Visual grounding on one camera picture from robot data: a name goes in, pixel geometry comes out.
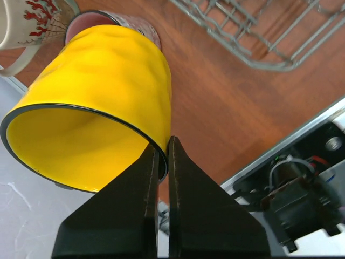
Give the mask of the tall cream decorated mug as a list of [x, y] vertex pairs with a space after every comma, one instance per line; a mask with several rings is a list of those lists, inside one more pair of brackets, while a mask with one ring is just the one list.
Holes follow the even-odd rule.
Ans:
[[47, 43], [64, 37], [70, 21], [80, 12], [76, 1], [1, 1], [1, 50], [24, 48], [2, 77], [20, 73]]

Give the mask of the pink patterned mug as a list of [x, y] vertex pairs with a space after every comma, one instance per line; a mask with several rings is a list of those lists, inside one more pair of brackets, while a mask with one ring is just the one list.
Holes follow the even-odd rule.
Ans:
[[83, 30], [97, 25], [117, 25], [132, 29], [152, 41], [161, 49], [161, 41], [156, 29], [147, 20], [104, 10], [87, 10], [77, 14], [69, 23], [64, 37], [66, 45]]

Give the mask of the yellow mug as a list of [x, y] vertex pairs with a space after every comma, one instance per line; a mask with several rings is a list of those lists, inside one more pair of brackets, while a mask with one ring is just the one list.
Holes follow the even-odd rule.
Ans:
[[27, 169], [96, 193], [148, 145], [168, 172], [171, 73], [160, 47], [119, 25], [75, 35], [1, 122], [1, 141]]

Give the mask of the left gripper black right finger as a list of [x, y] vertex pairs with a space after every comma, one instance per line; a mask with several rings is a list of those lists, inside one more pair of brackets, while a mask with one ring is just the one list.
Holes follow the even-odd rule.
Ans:
[[269, 258], [265, 228], [169, 142], [169, 257]]

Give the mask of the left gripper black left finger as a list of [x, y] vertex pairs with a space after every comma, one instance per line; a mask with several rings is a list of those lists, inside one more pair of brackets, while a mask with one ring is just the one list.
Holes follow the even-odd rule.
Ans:
[[149, 145], [60, 225], [52, 258], [157, 258], [159, 154]]

